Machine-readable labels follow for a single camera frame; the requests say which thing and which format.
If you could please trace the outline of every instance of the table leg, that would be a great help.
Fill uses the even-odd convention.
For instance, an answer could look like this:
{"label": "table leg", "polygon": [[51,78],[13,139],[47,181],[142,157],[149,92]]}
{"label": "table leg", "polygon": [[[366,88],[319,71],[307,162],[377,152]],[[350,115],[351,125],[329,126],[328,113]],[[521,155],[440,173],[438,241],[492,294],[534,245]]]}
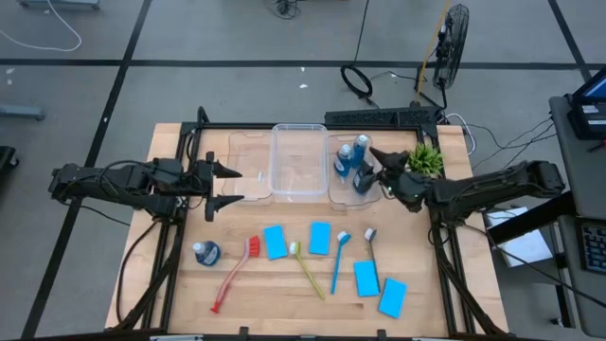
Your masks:
{"label": "table leg", "polygon": [[553,223],[561,215],[577,215],[575,200],[571,191],[567,191],[557,198],[536,206],[524,214],[491,227],[488,232],[494,242],[500,244],[520,237],[546,224]]}

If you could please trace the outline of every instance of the clear plastic container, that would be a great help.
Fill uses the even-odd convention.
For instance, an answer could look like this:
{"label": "clear plastic container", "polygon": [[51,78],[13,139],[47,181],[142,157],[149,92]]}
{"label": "clear plastic container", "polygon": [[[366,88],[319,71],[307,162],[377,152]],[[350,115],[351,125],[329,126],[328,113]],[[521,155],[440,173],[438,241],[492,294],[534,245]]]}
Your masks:
{"label": "clear plastic container", "polygon": [[270,132],[235,132],[229,136],[227,167],[242,174],[225,179],[223,195],[243,195],[234,205],[268,205],[272,201],[269,187]]}
{"label": "clear plastic container", "polygon": [[[357,169],[351,169],[348,176],[342,178],[333,167],[334,159],[337,157],[337,152],[344,144],[353,146],[353,141],[358,135],[330,135],[329,136],[329,198],[332,208],[335,210],[351,210],[363,209],[370,206],[381,199],[381,189],[379,184],[372,185],[370,190],[365,194],[359,194],[353,187],[353,177]],[[368,147],[372,146],[372,137],[368,137]],[[368,148],[366,148],[365,161],[374,163],[374,171],[380,171],[381,165],[372,156]]]}
{"label": "clear plastic container", "polygon": [[327,137],[321,124],[277,124],[272,129],[270,189],[275,201],[315,203],[325,197]]}

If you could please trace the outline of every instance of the blue brush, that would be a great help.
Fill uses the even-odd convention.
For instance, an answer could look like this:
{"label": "blue brush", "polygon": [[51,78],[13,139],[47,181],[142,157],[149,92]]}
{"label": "blue brush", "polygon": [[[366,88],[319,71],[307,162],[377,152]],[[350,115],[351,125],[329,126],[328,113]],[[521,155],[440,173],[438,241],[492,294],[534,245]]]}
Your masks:
{"label": "blue brush", "polygon": [[334,272],[332,272],[332,285],[330,286],[330,294],[334,295],[334,290],[337,287],[337,275],[339,274],[339,260],[341,259],[341,248],[351,239],[351,235],[346,231],[342,231],[337,235],[339,240],[339,248],[337,249],[337,258],[334,260]]}

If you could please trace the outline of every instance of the blue sponge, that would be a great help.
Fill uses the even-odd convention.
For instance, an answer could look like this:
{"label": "blue sponge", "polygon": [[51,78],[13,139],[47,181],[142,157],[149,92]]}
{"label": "blue sponge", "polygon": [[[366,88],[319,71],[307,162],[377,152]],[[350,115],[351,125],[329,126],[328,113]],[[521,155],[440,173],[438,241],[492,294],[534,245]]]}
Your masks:
{"label": "blue sponge", "polygon": [[310,239],[310,253],[327,256],[330,246],[330,224],[312,222],[312,236]]}
{"label": "blue sponge", "polygon": [[399,318],[405,296],[406,284],[393,278],[388,278],[383,289],[381,303],[379,303],[379,312]]}
{"label": "blue sponge", "polygon": [[379,286],[375,277],[375,263],[372,260],[354,262],[353,270],[358,281],[358,296],[376,296],[379,294]]}
{"label": "blue sponge", "polygon": [[267,258],[269,260],[288,256],[282,226],[276,225],[263,229],[263,236],[265,237],[265,247],[267,248]]}

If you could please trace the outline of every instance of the yellow brush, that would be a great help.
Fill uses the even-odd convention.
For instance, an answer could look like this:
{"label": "yellow brush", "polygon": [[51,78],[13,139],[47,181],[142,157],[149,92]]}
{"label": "yellow brush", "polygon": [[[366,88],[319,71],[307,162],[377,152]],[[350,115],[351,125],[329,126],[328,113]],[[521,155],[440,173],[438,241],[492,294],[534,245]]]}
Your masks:
{"label": "yellow brush", "polygon": [[303,271],[305,271],[305,274],[310,279],[310,282],[312,283],[313,288],[315,288],[315,291],[318,293],[320,298],[324,299],[324,293],[322,292],[322,288],[320,288],[318,283],[315,282],[315,279],[313,279],[310,269],[307,268],[307,265],[305,265],[305,263],[301,259],[301,243],[300,242],[291,242],[290,252],[291,252],[291,255],[296,256],[296,260],[298,260],[299,264],[301,264]]}

